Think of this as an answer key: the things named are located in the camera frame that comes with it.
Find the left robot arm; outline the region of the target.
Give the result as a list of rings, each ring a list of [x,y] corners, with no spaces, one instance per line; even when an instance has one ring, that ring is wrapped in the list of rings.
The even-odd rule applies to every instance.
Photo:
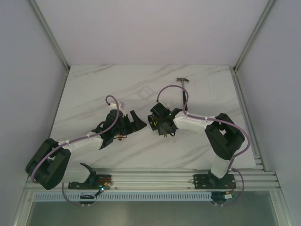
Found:
[[[147,126],[134,111],[133,121],[117,110],[110,110],[106,119],[81,140],[57,142],[46,139],[28,162],[25,171],[46,190],[59,183],[77,182],[85,189],[96,184],[96,172],[79,157],[110,145],[114,138],[125,137]]]

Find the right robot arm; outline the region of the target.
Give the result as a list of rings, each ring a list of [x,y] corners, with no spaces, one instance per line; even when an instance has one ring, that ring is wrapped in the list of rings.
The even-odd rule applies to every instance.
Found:
[[[160,102],[150,112],[148,121],[151,129],[158,131],[160,136],[175,136],[178,129],[205,133],[215,153],[208,176],[208,182],[214,188],[224,184],[225,175],[231,171],[235,158],[250,147],[250,136],[224,113],[214,118],[205,117],[180,108],[171,111]]]

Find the clear fuse box cover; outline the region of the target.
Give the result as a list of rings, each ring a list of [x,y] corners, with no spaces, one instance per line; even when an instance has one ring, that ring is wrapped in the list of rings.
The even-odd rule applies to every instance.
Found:
[[[146,101],[155,95],[155,91],[149,86],[143,86],[136,92],[136,95],[143,101]]]

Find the black fuse box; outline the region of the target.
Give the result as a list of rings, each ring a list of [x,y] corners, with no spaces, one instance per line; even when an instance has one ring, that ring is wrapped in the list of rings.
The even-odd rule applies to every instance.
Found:
[[[152,131],[158,130],[158,119],[153,114],[148,116],[148,122]]]

